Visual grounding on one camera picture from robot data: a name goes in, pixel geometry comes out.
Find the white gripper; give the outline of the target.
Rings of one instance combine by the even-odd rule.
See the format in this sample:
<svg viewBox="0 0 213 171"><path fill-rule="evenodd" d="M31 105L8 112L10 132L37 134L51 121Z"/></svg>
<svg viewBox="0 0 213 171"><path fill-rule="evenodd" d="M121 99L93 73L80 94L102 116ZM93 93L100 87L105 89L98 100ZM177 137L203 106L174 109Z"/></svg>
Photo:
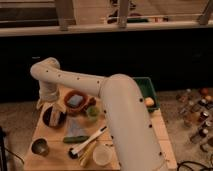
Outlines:
<svg viewBox="0 0 213 171"><path fill-rule="evenodd" d="M66 108L58 102L46 103L41 99L38 100L36 108L43 108L46 104L48 104L48 107L43 111L43 123L48 127L60 127L67 116Z"/></svg>

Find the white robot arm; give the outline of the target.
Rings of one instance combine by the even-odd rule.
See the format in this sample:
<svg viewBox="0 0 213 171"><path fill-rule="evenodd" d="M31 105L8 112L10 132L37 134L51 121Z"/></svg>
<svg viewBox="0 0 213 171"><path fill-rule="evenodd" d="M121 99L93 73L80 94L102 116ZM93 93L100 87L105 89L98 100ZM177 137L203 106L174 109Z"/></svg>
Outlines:
<svg viewBox="0 0 213 171"><path fill-rule="evenodd" d="M121 171L168 171L144 97L131 77L63 71L52 57L33 64L30 74L39 81L39 97L46 102L58 99L60 85L101 99Z"/></svg>

